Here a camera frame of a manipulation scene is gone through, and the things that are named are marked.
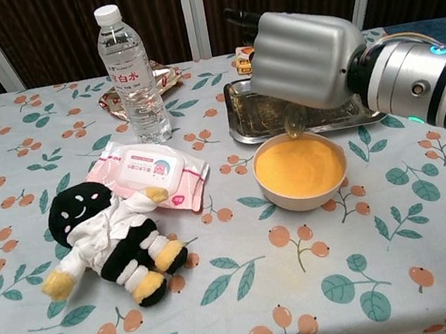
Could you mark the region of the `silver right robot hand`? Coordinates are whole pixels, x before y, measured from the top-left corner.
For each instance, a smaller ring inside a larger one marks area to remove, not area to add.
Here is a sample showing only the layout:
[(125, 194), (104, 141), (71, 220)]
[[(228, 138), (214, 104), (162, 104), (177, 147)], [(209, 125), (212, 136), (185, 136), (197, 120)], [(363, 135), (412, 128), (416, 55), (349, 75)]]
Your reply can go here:
[(250, 88), (305, 107), (332, 109), (351, 98), (348, 69), (366, 49), (362, 33), (339, 17), (226, 8), (252, 44)]

